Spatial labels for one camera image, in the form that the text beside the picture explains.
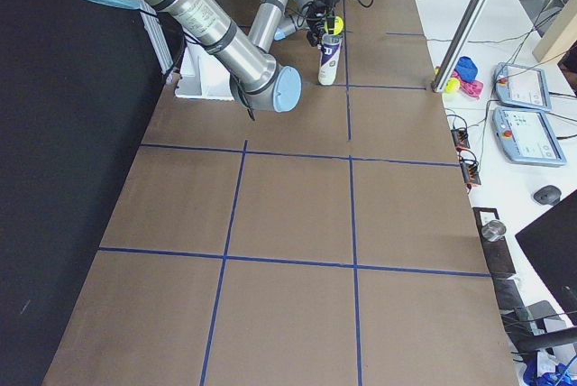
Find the yellow tennis ball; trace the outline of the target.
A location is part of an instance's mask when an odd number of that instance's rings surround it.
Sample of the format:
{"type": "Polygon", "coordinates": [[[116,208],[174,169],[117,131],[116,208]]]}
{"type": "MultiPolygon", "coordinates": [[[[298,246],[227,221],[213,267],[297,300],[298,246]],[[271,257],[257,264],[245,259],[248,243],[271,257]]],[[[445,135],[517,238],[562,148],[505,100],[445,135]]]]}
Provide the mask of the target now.
{"type": "Polygon", "coordinates": [[[341,16],[329,16],[324,23],[324,31],[329,35],[340,35],[344,28],[343,18],[341,16]]]}
{"type": "Polygon", "coordinates": [[[461,81],[458,78],[449,78],[445,85],[444,92],[446,94],[453,94],[458,92],[460,88],[461,81]]]}

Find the clear plastic ball tube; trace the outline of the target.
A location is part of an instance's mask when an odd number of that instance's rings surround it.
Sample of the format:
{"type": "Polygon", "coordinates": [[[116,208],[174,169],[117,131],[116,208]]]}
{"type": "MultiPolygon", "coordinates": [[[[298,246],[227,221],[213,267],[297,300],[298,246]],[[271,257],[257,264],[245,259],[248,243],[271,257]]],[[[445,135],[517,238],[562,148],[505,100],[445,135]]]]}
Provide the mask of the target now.
{"type": "Polygon", "coordinates": [[[341,53],[342,36],[325,33],[320,43],[318,81],[322,86],[334,84],[341,53]]]}

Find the yellow tennis ball on cloth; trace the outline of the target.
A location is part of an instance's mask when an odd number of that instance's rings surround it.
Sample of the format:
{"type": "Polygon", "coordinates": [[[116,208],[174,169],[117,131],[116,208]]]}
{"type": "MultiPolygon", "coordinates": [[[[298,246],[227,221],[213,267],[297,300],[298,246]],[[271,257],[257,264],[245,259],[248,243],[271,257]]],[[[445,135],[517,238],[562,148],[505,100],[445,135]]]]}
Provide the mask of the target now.
{"type": "Polygon", "coordinates": [[[458,92],[460,88],[461,81],[458,78],[449,78],[445,85],[444,92],[446,94],[453,94],[458,92]]]}

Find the blue cloth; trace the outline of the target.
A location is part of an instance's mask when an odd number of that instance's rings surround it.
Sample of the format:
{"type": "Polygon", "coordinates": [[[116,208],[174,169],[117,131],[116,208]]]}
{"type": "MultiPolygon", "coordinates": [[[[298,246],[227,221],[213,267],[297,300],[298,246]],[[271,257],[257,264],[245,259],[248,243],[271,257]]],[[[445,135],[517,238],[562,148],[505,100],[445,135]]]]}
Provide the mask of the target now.
{"type": "Polygon", "coordinates": [[[470,57],[467,56],[461,56],[458,59],[454,71],[459,75],[459,77],[463,81],[468,83],[474,82],[478,75],[478,68],[476,64],[472,61],[470,57]]]}

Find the pink cloth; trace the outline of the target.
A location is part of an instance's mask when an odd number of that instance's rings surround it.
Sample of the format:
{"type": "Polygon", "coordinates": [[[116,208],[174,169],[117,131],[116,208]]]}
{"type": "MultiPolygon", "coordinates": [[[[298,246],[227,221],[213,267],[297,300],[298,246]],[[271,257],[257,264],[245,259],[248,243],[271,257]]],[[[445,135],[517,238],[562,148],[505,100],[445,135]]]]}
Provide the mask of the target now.
{"type": "Polygon", "coordinates": [[[456,71],[452,73],[452,78],[458,81],[459,90],[462,91],[466,96],[476,100],[480,99],[483,90],[482,82],[477,79],[475,79],[473,82],[465,81],[456,71]]]}

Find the orange black connector box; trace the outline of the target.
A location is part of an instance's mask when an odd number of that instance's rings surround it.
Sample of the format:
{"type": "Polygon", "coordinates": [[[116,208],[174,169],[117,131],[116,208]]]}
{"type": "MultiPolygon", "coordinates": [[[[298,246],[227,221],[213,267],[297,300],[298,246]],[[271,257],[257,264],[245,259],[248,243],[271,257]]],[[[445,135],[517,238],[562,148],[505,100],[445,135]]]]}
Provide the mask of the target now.
{"type": "Polygon", "coordinates": [[[465,127],[454,128],[451,130],[453,143],[457,151],[469,151],[470,142],[468,130],[465,127]]]}
{"type": "Polygon", "coordinates": [[[459,159],[463,181],[467,188],[479,187],[481,185],[479,163],[476,159],[459,159]]]}

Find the teach pendant tablet far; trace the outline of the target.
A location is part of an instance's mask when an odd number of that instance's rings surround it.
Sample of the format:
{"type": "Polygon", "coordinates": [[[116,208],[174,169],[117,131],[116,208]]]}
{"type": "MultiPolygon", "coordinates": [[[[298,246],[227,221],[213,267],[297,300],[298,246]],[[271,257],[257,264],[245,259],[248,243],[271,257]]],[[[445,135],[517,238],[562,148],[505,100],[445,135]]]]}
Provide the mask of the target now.
{"type": "Polygon", "coordinates": [[[494,69],[495,92],[505,106],[552,110],[545,72],[512,63],[499,63],[494,69]]]}

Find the teach pendant tablet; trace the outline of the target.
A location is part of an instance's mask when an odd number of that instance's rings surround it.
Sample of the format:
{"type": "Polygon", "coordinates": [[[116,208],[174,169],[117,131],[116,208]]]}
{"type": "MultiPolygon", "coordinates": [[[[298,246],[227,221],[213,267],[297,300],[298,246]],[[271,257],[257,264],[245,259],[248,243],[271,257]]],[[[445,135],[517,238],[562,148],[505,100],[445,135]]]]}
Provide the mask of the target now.
{"type": "Polygon", "coordinates": [[[545,112],[499,106],[492,122],[501,150],[511,162],[546,167],[567,163],[545,112]]]}
{"type": "Polygon", "coordinates": [[[552,110],[545,72],[512,63],[499,63],[494,69],[495,92],[505,106],[552,110]]]}

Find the teach pendant tablet near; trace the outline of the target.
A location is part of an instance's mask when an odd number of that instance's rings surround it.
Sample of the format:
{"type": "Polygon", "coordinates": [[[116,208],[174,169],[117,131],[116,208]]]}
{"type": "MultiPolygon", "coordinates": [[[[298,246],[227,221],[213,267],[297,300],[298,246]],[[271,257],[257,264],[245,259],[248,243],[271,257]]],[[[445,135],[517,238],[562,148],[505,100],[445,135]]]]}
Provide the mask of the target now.
{"type": "Polygon", "coordinates": [[[499,106],[492,122],[501,150],[511,162],[546,167],[567,163],[545,112],[499,106]]]}

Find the small metal cup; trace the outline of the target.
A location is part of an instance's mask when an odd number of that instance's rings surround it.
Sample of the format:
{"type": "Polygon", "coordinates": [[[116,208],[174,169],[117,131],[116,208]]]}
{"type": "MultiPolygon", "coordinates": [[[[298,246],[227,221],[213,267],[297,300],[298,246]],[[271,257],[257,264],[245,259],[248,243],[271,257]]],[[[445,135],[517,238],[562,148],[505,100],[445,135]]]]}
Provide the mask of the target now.
{"type": "Polygon", "coordinates": [[[500,240],[506,232],[506,226],[498,219],[490,220],[481,227],[481,237],[490,243],[500,240]]]}

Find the black computer mouse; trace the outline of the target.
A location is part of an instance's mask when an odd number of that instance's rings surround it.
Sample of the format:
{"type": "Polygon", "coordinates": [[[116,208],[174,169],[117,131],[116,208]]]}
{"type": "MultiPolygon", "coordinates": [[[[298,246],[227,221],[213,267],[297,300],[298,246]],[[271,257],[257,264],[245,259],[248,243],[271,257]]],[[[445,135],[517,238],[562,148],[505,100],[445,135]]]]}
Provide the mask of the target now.
{"type": "Polygon", "coordinates": [[[555,206],[561,201],[561,190],[554,185],[546,185],[533,194],[533,200],[544,206],[555,206]]]}

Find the black monitor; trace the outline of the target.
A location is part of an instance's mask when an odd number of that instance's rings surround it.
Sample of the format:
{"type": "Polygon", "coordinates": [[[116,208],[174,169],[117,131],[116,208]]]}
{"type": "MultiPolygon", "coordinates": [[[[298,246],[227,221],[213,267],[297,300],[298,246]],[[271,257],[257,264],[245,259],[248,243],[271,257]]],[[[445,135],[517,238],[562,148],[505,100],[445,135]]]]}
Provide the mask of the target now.
{"type": "Polygon", "coordinates": [[[516,234],[534,270],[576,320],[576,192],[516,234]]]}

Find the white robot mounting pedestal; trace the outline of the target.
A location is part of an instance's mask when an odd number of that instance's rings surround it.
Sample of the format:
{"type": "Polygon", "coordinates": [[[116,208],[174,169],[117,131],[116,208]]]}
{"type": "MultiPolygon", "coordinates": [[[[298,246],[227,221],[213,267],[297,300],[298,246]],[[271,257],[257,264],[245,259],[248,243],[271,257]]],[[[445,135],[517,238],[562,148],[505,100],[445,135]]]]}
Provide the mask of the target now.
{"type": "Polygon", "coordinates": [[[200,46],[187,43],[175,95],[186,99],[233,101],[229,72],[200,46]]]}

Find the aluminium frame post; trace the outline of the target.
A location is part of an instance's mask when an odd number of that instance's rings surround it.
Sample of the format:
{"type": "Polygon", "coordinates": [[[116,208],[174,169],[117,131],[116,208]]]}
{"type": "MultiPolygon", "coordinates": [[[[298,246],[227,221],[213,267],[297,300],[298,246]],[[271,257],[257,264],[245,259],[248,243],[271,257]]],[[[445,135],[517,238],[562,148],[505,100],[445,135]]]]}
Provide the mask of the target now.
{"type": "Polygon", "coordinates": [[[470,0],[468,3],[448,50],[441,62],[439,71],[431,83],[431,88],[434,92],[444,92],[446,84],[453,73],[458,59],[461,57],[463,47],[468,41],[472,28],[477,23],[487,1],[488,0],[470,0]]]}

